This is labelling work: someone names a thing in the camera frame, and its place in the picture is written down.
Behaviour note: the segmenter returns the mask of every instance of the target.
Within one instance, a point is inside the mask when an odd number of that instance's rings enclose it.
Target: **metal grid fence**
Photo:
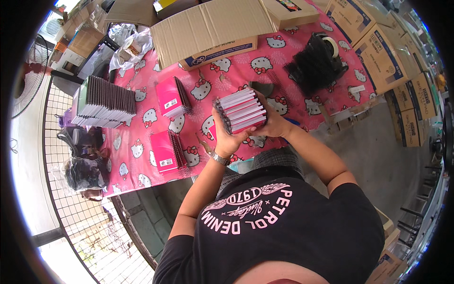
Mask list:
[[[55,170],[70,158],[71,150],[56,138],[60,127],[54,114],[63,115],[71,105],[72,97],[56,88],[51,79],[44,107],[43,154],[60,226],[81,264],[98,283],[151,283],[154,270],[131,240],[112,201],[93,202],[63,189],[64,176]]]

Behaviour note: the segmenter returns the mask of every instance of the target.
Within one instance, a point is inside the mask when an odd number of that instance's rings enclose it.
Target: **stack of notebooks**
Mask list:
[[[173,119],[182,114],[191,114],[191,103],[181,81],[173,76],[156,85],[159,109],[163,116]]]
[[[135,115],[133,91],[88,76],[74,95],[71,123],[116,128]]]
[[[266,110],[253,90],[245,89],[222,99],[215,99],[213,107],[218,111],[224,122],[224,128],[230,134],[266,123]],[[211,134],[216,128],[212,126]]]
[[[186,168],[180,137],[166,130],[150,136],[151,148],[160,174],[165,175]]]

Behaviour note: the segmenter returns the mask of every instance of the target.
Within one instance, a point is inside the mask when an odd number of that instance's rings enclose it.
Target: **white tag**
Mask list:
[[[361,85],[361,86],[358,86],[358,87],[351,87],[350,88],[350,92],[351,93],[358,93],[358,92],[361,92],[361,91],[364,91],[366,88],[364,85]]]
[[[161,165],[161,167],[164,167],[164,166],[168,166],[170,164],[173,164],[173,162],[172,162],[172,159],[167,159],[167,160],[160,161],[159,164]]]
[[[176,104],[177,104],[177,99],[173,99],[164,105],[164,109],[168,109],[172,105],[176,105]]]

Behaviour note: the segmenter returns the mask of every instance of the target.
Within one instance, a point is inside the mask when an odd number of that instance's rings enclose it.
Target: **hello kitty print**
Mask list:
[[[314,130],[324,122],[321,106],[324,106],[327,115],[333,115],[374,99],[375,91],[352,47],[323,11],[318,11],[320,17],[316,23],[260,35],[257,50],[220,58],[199,69],[186,71],[175,63],[161,70],[158,55],[151,50],[133,68],[117,70],[115,84],[134,92],[137,114],[116,129],[103,129],[102,148],[110,149],[107,169],[111,173],[108,192],[104,196],[199,174],[210,159],[200,141],[206,142],[211,149],[216,146],[209,131],[214,125],[212,99],[243,90],[250,81],[274,83],[267,103],[286,119],[300,123],[306,131]],[[308,98],[301,95],[283,66],[305,47],[312,32],[325,32],[334,39],[339,46],[342,65],[348,65],[349,70],[328,88]],[[172,120],[161,115],[155,90],[157,83],[170,76],[180,79],[193,109],[193,113]],[[351,91],[352,87],[360,85],[365,90]],[[185,171],[164,176],[158,173],[149,137],[162,131],[179,135],[183,156],[188,161]],[[286,143],[280,139],[250,136],[241,143],[231,160],[241,162],[283,145]]]

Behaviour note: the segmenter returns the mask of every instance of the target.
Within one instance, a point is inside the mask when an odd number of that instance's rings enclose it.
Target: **metal watch band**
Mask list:
[[[215,151],[211,151],[210,156],[211,156],[215,161],[217,161],[218,163],[223,164],[224,166],[230,165],[230,160],[229,160],[229,159],[225,159],[225,158],[219,156],[218,154],[216,154]]]

